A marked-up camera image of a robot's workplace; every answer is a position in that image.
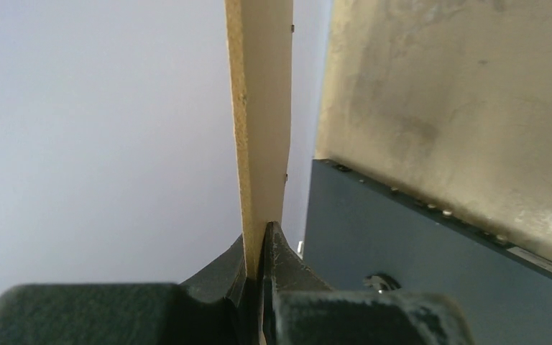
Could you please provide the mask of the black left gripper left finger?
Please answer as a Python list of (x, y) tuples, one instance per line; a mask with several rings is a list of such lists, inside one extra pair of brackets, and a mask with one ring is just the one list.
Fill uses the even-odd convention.
[(226, 293), (242, 241), (181, 284), (28, 284), (0, 295), (0, 344), (237, 344)]

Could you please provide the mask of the brown frame backing board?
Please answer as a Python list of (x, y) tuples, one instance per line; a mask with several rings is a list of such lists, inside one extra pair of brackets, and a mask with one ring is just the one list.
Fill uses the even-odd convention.
[(226, 1), (231, 102), (247, 276), (281, 221), (290, 153), (292, 1)]

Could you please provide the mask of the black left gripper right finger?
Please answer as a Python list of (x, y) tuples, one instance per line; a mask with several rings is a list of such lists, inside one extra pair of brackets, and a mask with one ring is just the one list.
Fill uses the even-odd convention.
[(450, 298), (334, 290), (289, 247), (277, 222), (262, 249), (262, 333), (268, 344), (473, 344)]

